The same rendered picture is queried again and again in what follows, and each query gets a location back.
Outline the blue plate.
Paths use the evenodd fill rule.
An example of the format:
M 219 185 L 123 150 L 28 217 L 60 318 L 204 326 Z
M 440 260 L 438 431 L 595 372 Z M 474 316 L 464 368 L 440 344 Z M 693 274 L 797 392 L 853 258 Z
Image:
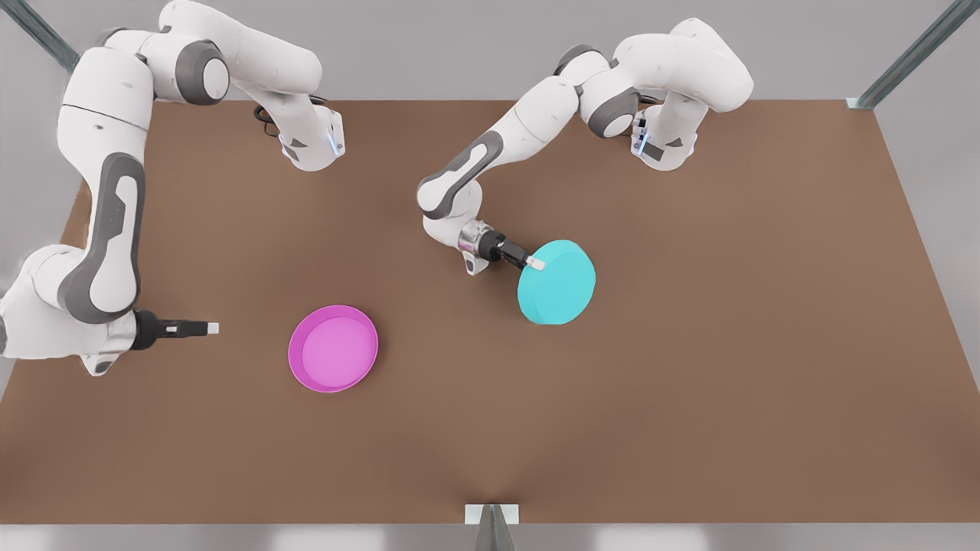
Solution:
M 521 313 L 535 324 L 573 321 L 593 297 L 597 273 L 591 258 L 570 240 L 549 242 L 533 258 L 542 261 L 544 268 L 522 269 L 517 291 Z

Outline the silver frame post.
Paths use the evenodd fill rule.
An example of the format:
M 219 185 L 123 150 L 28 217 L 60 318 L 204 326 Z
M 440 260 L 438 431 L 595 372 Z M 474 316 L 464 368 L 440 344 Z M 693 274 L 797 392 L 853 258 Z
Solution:
M 51 27 L 48 21 L 31 7 L 27 0 L 0 0 L 0 9 L 17 24 L 22 31 L 40 46 L 67 73 L 76 70 L 80 54 Z
M 844 99 L 846 107 L 875 109 L 977 11 L 980 11 L 980 0 L 953 0 L 864 93 Z
M 519 523 L 517 504 L 466 504 L 464 524 L 476 524 L 475 551 L 515 551 L 510 526 Z

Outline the pink plate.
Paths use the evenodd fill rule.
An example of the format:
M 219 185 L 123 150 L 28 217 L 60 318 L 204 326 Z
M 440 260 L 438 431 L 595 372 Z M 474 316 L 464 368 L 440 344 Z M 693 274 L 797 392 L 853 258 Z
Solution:
M 312 311 L 292 332 L 288 363 L 295 379 L 316 392 L 340 392 L 370 373 L 379 338 L 363 311 L 329 305 Z

